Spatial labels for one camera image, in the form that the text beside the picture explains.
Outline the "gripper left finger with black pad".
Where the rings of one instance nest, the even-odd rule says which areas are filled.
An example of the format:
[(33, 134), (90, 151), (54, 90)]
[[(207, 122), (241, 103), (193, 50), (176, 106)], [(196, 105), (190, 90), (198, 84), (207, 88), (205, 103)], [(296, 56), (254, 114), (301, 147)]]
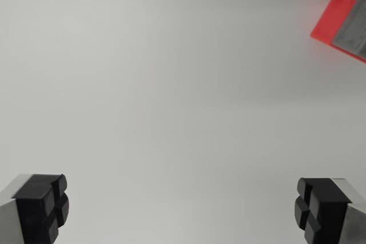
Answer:
[(54, 243), (69, 213), (65, 175), (20, 174), (1, 191), (1, 243)]

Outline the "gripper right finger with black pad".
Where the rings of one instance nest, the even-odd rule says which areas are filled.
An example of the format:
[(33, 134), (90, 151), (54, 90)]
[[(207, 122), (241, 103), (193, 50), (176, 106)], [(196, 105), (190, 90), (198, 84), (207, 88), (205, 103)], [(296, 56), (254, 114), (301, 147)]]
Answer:
[(344, 178), (300, 178), (295, 220), (307, 243), (365, 243), (365, 198)]

